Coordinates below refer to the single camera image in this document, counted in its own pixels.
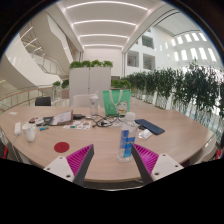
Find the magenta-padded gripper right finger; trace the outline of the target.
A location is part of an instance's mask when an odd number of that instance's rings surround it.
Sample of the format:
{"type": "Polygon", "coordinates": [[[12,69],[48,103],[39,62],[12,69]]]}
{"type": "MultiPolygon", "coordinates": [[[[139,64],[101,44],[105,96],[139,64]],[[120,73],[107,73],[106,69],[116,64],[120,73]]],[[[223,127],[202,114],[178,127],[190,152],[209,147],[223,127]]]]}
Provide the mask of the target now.
{"type": "Polygon", "coordinates": [[[166,153],[157,154],[137,144],[132,144],[131,152],[144,185],[183,169],[166,153]]]}

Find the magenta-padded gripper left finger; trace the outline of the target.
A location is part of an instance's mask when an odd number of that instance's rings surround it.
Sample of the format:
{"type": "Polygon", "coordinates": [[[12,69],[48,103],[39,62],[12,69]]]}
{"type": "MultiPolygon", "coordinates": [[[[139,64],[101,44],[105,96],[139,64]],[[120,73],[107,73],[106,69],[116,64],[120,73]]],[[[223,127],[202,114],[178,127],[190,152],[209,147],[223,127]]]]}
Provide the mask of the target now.
{"type": "Polygon", "coordinates": [[[67,157],[58,156],[44,170],[82,186],[93,155],[94,145],[90,144],[67,157]]]}

